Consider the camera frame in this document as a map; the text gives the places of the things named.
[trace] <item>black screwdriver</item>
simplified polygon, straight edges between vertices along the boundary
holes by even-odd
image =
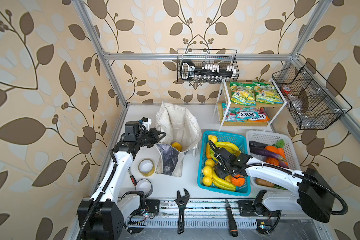
[[[232,214],[232,209],[231,209],[231,205],[229,205],[228,200],[225,200],[225,210],[228,213],[228,225],[229,225],[229,230],[231,233],[232,237],[237,237],[238,232],[237,232],[237,225],[236,225],[236,221],[233,218],[233,214]]]

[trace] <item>wooden shelf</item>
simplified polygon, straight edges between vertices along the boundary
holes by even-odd
[[[231,82],[227,82],[227,89],[228,89],[228,93],[229,93],[229,98],[232,98],[231,95],[231,86],[230,86]],[[256,106],[245,106],[245,105],[241,105],[241,104],[237,104],[237,103],[231,103],[231,108],[248,108],[248,107],[256,107],[256,108],[269,108],[269,107],[274,107],[274,108],[280,108],[283,106],[283,103],[279,103],[279,104],[268,104],[268,103],[259,103],[256,102]]]
[[[219,119],[220,122],[223,120],[224,113],[223,113],[223,106],[221,103],[217,103],[217,108],[219,110]],[[268,126],[267,122],[228,122],[224,121],[223,123],[224,127],[266,127]]]

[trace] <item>snack bag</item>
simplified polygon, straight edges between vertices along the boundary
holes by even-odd
[[[256,106],[253,93],[254,84],[231,82],[230,87],[232,102],[247,106]]]
[[[254,92],[256,95],[256,102],[269,104],[283,103],[283,100],[274,85],[260,82],[253,82],[253,84],[255,85]]]
[[[270,121],[270,118],[265,113],[264,108],[257,108],[257,113],[259,114],[259,117],[253,117],[249,118],[248,121],[250,122],[268,122]]]
[[[258,118],[256,108],[236,108],[236,121],[244,121],[250,118]]]
[[[227,109],[227,104],[222,103],[221,105],[223,106],[223,114],[224,114]],[[229,108],[228,113],[225,116],[225,121],[236,122],[236,108]]]

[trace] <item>wire basket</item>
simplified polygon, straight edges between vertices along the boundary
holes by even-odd
[[[325,84],[321,86],[313,74]],[[309,62],[272,74],[299,129],[323,130],[352,109],[350,103]]]
[[[240,74],[236,53],[237,50],[180,48],[177,50],[177,82],[236,82]]]

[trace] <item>wallpaper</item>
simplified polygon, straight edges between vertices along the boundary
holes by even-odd
[[[87,36],[70,1],[0,1],[0,239],[61,240],[89,196],[121,107]]]
[[[110,53],[290,53],[315,0],[84,0]]]
[[[220,84],[178,81],[174,61],[115,60],[112,69],[130,103],[215,103]],[[280,61],[238,61],[239,82],[269,81]]]
[[[350,114],[360,122],[360,0],[332,1],[300,57],[341,92],[353,106]],[[286,109],[275,119],[274,127],[292,139],[302,170],[315,167],[347,202],[346,215],[331,216],[332,235],[339,240],[360,240],[358,141],[340,121],[326,130],[297,130]],[[334,210],[340,210],[338,201],[335,206]]]

